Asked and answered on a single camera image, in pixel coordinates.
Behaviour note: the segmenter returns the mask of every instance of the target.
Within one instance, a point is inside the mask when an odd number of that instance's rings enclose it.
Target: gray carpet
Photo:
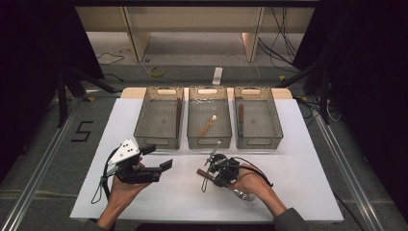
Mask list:
[[[161,80],[185,83],[193,79],[196,84],[210,85],[214,75],[214,66],[165,66],[166,74]],[[168,86],[149,79],[141,66],[103,66],[105,73],[112,73],[123,78],[119,82],[115,77],[107,76],[104,82],[111,86],[124,89],[127,87]],[[281,70],[273,67],[260,67],[262,79],[256,86],[276,86],[279,83]],[[257,79],[255,68],[225,67],[221,84],[232,86],[245,86]],[[293,95],[302,95],[302,81],[291,86]],[[87,89],[97,89],[95,86],[84,83]],[[78,230],[82,223],[69,218],[70,210],[75,203],[75,197],[81,189],[89,165],[103,134],[108,117],[115,103],[114,97],[100,96],[92,101],[82,102],[76,116],[68,128],[64,140],[49,167],[38,194],[29,206],[18,230]],[[306,116],[309,112],[304,106],[299,106]],[[31,174],[44,154],[48,143],[57,131],[58,104],[52,102],[49,111],[44,113],[38,129],[28,143],[28,151],[20,156],[12,170],[0,186],[0,220],[5,220],[8,211],[13,207],[18,198],[19,191],[23,190]],[[347,188],[339,168],[330,153],[329,147],[313,118],[305,118],[309,124],[308,129],[313,144],[318,152],[321,164],[326,173],[329,184],[333,190],[349,207],[352,213],[367,229],[359,209]],[[83,125],[83,128],[91,131],[86,142],[72,142],[75,139],[83,139],[84,134],[76,134],[81,121],[92,121]],[[330,127],[336,135],[347,159],[352,165],[355,174],[361,181],[370,201],[382,222],[385,230],[408,230],[408,225],[399,214],[396,206],[389,198],[381,183],[370,168],[370,164],[363,161],[360,149],[355,143],[352,134],[347,128],[346,120],[331,122]],[[344,222],[338,224],[311,223],[313,230],[359,230],[356,222],[339,203],[344,212]],[[129,220],[120,220],[117,230],[134,230],[138,224]]]

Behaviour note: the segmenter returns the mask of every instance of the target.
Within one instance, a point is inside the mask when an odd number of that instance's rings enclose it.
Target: dark sleeve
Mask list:
[[[88,219],[84,227],[82,228],[82,231],[107,231],[107,230],[99,227],[91,219]]]
[[[290,208],[276,217],[274,223],[279,231],[310,230],[309,225],[294,208]]]

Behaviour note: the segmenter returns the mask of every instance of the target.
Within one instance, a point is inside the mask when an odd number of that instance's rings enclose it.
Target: desk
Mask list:
[[[140,112],[140,97],[144,91],[145,89],[126,89],[123,97],[116,100],[71,218],[99,218],[104,210],[107,203],[105,195],[96,204],[92,205],[90,202],[109,154],[126,139],[135,141],[133,132]],[[259,167],[274,183],[273,188],[282,201],[288,207],[294,207],[306,220],[342,221],[343,216],[295,100],[288,99],[288,90],[273,92],[274,95],[286,95],[275,100],[285,136],[278,149],[251,152],[237,150],[233,136],[230,148],[219,149],[217,153],[227,157],[241,156]],[[232,102],[230,100],[230,114],[233,112]],[[203,178],[195,172],[198,168],[204,168],[211,150],[189,150],[187,117],[188,110],[185,107],[179,150],[158,150],[143,158],[147,167],[173,159],[173,167],[163,173],[159,183],[153,183],[143,190],[120,218],[140,222],[271,222],[270,212],[259,199],[243,201],[233,192],[212,183],[208,184],[206,192],[201,191]]]

